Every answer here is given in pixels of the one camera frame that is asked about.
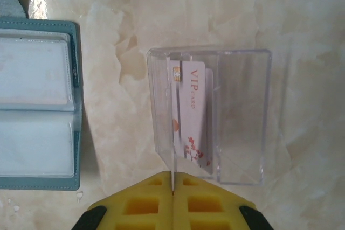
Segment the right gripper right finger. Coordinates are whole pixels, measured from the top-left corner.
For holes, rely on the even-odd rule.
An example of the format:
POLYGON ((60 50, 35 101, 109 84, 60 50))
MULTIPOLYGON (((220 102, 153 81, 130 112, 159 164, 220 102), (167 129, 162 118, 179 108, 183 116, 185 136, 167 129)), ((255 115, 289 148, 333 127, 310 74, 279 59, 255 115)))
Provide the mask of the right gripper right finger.
POLYGON ((270 230, 254 203, 184 172, 175 173, 173 230, 270 230))

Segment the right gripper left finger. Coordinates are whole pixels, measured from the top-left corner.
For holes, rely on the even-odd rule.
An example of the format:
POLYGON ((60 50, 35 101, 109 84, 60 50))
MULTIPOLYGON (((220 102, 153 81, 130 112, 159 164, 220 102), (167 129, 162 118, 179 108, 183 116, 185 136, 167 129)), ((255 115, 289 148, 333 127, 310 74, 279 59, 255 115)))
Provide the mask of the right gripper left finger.
POLYGON ((162 171, 93 203, 76 230, 173 230, 171 172, 162 171))

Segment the white VIP card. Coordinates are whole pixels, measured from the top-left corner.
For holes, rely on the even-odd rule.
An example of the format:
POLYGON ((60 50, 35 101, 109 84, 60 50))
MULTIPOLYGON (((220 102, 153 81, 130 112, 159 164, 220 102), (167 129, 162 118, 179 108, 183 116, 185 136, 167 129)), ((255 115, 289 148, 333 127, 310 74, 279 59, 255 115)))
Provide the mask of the white VIP card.
POLYGON ((206 68, 202 61, 183 61, 180 85, 184 157, 203 170, 206 166, 206 68))

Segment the clear plastic box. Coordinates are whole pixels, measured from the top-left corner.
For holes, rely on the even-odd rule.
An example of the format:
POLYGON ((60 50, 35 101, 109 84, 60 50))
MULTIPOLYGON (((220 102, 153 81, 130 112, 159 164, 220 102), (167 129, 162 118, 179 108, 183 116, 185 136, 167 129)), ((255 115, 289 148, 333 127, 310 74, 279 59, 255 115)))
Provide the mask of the clear plastic box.
MULTIPOLYGON (((271 52, 220 46, 162 47, 148 51, 155 149, 172 172, 168 57, 181 62, 202 61, 213 71, 217 167, 213 177, 207 180, 222 185, 261 184, 264 179, 271 52)), ((177 172, 206 179, 205 171, 184 156, 177 157, 177 172)))

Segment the white chip card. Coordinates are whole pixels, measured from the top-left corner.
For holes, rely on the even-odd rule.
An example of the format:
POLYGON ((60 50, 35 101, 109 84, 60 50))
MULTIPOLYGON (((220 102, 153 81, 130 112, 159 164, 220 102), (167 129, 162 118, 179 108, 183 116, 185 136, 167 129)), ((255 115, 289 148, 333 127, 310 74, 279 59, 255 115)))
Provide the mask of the white chip card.
POLYGON ((171 117, 172 117, 172 172, 171 187, 175 192, 175 174, 177 172, 177 157, 184 156, 184 147, 181 140, 181 113, 180 113, 180 85, 182 82, 182 62, 167 58, 168 81, 171 89, 171 117))

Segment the plain white card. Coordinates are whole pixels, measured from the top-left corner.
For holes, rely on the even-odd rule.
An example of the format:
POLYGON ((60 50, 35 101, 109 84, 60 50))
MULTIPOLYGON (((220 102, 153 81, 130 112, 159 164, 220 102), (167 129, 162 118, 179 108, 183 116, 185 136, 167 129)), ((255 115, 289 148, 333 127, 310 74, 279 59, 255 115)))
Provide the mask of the plain white card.
POLYGON ((205 97, 206 97, 206 166, 205 178, 211 179, 216 169, 216 142, 215 142, 215 123, 214 123, 214 92, 213 92, 213 71, 206 68, 205 97))

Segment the teal card holder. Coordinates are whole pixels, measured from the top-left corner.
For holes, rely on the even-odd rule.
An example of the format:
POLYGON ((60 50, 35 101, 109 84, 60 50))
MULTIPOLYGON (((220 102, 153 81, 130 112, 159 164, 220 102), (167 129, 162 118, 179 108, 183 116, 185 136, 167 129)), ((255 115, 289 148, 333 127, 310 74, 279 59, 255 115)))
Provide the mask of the teal card holder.
POLYGON ((0 189, 77 190, 81 131, 78 25, 0 0, 0 189))

